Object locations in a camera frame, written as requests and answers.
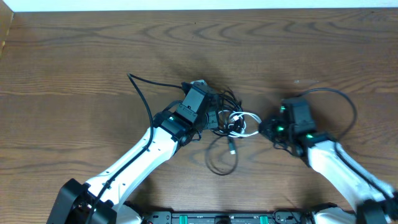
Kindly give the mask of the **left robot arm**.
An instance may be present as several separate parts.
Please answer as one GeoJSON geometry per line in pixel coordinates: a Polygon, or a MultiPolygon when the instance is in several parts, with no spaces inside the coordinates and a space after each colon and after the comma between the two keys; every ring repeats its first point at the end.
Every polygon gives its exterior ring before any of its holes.
{"type": "Polygon", "coordinates": [[[142,217],[125,205],[127,198],[195,134],[217,125],[217,92],[203,82],[187,83],[183,90],[185,99],[158,112],[143,137],[113,165],[84,184],[65,183],[48,223],[140,223],[142,217]]]}

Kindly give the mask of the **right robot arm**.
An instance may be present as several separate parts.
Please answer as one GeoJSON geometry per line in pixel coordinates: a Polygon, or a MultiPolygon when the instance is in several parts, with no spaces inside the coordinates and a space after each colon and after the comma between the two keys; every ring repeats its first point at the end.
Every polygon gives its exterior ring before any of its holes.
{"type": "Polygon", "coordinates": [[[259,133],[326,178],[354,210],[331,203],[301,216],[301,223],[391,223],[397,220],[397,190],[350,157],[328,133],[318,131],[302,97],[283,100],[279,114],[259,125],[259,133]]]}

